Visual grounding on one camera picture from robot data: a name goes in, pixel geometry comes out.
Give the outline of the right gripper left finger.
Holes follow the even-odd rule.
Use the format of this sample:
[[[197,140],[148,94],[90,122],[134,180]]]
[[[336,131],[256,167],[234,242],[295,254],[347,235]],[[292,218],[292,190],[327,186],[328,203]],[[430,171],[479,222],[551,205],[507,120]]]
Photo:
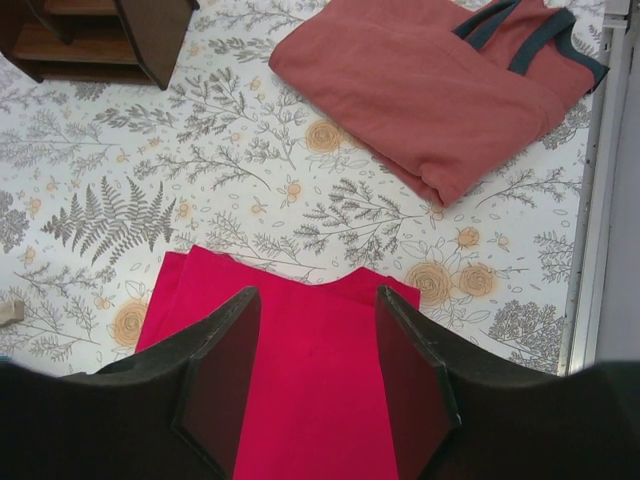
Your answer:
[[[5,479],[228,479],[260,330],[246,288],[208,317],[99,371],[1,365]]]

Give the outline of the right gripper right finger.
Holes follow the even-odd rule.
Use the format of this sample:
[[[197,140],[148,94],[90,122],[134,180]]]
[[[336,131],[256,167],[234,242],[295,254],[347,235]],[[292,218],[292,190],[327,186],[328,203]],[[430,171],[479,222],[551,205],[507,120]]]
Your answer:
[[[635,479],[639,365],[554,376],[496,356],[376,292],[376,336],[402,479]]]

